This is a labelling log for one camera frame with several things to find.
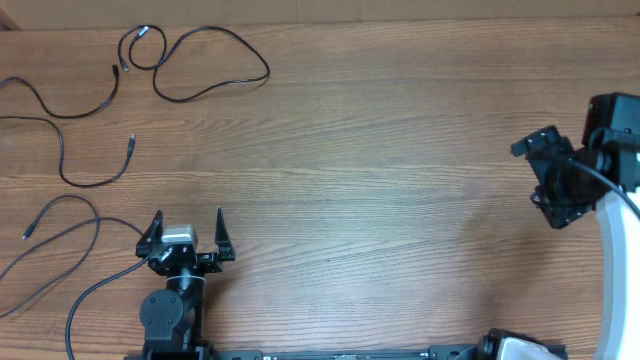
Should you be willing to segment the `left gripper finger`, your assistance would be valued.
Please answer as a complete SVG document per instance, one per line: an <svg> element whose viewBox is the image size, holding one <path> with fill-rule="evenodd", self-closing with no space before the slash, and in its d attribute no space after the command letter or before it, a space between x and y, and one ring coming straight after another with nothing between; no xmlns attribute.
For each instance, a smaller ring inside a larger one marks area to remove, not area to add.
<svg viewBox="0 0 640 360"><path fill-rule="evenodd" d="M141 235L141 238L136 244L135 255L138 258L146 258L149 256L154 247L161 242L163 234L163 212L158 210L155 216L147 228L147 230Z"/></svg>
<svg viewBox="0 0 640 360"><path fill-rule="evenodd" d="M228 234L221 208L217 209L214 242L218 246L220 262L234 261L236 259L235 250Z"/></svg>

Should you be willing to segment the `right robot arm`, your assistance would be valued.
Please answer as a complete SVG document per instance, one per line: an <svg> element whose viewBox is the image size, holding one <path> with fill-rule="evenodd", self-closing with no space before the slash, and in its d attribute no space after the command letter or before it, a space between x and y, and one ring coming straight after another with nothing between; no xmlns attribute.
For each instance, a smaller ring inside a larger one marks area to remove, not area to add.
<svg viewBox="0 0 640 360"><path fill-rule="evenodd" d="M589 102L582 148L554 126L511 146L538 185L531 202L553 229L589 211L600 226L603 308L597 359L639 356L639 98L614 92Z"/></svg>

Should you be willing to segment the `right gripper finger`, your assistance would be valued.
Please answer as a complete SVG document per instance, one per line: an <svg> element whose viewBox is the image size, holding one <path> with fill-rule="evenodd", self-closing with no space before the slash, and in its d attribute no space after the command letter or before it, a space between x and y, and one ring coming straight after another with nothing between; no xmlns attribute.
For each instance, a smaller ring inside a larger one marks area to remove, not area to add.
<svg viewBox="0 0 640 360"><path fill-rule="evenodd" d="M514 157L542 158L556 150L562 143L557 128L553 125L544 127L521 138L510 147Z"/></svg>
<svg viewBox="0 0 640 360"><path fill-rule="evenodd" d="M543 213L547 223L553 229L562 229L570 223L578 220L592 209L589 203L570 204L544 204L538 203L537 207Z"/></svg>

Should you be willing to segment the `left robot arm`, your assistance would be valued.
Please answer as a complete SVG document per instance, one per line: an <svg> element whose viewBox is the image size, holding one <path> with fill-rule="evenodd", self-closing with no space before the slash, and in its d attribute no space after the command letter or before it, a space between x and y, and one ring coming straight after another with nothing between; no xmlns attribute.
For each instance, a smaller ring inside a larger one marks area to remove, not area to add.
<svg viewBox="0 0 640 360"><path fill-rule="evenodd" d="M236 258L221 209L217 210L215 252L200 252L195 228L164 226L157 211L136 244L135 255L165 287L149 294L140 307L144 327L143 359L216 359L211 343L202 337L206 275L223 271Z"/></svg>

